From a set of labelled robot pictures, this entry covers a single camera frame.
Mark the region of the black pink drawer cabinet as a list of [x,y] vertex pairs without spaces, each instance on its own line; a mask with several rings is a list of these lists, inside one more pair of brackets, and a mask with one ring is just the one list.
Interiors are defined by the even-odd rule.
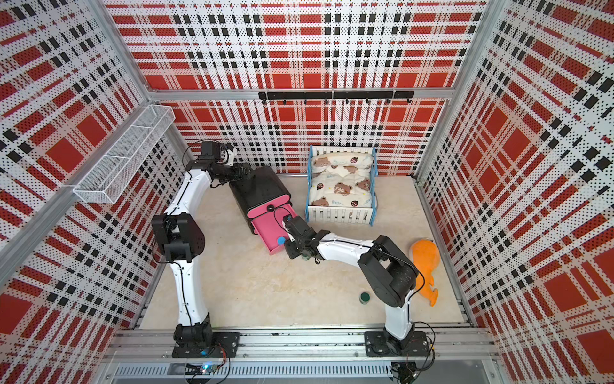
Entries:
[[253,170],[252,177],[246,181],[231,182],[230,190],[253,235],[257,234],[247,217],[249,211],[263,205],[281,206],[292,203],[291,193],[269,166]]

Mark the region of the pink drawer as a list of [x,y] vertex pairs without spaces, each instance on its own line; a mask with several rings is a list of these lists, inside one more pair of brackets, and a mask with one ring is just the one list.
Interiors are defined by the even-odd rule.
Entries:
[[289,214],[293,217],[297,215],[292,203],[281,206],[263,205],[252,209],[247,214],[249,222],[265,244],[269,254],[276,254],[284,250],[284,245],[278,245],[278,238],[289,239],[289,235],[282,225],[282,218]]

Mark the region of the dark green paint can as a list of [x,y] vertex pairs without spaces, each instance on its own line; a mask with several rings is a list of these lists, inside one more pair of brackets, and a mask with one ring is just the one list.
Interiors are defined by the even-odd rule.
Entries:
[[370,294],[368,292],[362,292],[359,297],[359,301],[362,305],[366,305],[370,302]]

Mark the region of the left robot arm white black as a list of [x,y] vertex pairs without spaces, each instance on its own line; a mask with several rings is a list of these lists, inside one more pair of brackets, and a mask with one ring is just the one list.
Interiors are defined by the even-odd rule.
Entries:
[[152,218],[153,235],[163,256],[161,263],[170,266],[177,290],[173,358],[229,359],[237,354],[240,333],[213,331],[198,272],[206,237],[193,213],[214,180],[224,185],[247,179],[250,174],[250,166],[243,163],[224,166],[194,162],[170,206]]

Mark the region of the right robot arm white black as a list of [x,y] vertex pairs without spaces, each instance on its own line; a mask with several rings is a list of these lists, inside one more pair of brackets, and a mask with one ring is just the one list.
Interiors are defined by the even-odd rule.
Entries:
[[289,235],[284,247],[291,259],[356,267],[385,304],[383,330],[366,334],[368,355],[411,355],[426,343],[425,333],[415,330],[410,315],[410,301],[421,273],[391,238],[381,235],[367,241],[343,238],[328,230],[316,232],[299,216],[286,215],[281,225]]

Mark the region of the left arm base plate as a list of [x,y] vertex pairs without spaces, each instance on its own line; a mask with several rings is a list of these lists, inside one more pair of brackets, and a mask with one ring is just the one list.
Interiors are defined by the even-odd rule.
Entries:
[[235,358],[241,334],[239,332],[214,332],[206,341],[176,341],[173,358]]

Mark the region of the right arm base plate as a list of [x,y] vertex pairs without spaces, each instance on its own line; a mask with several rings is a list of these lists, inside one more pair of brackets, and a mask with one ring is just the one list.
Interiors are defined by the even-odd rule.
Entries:
[[366,354],[369,357],[428,357],[430,344],[425,332],[410,331],[404,339],[395,339],[385,331],[364,333]]

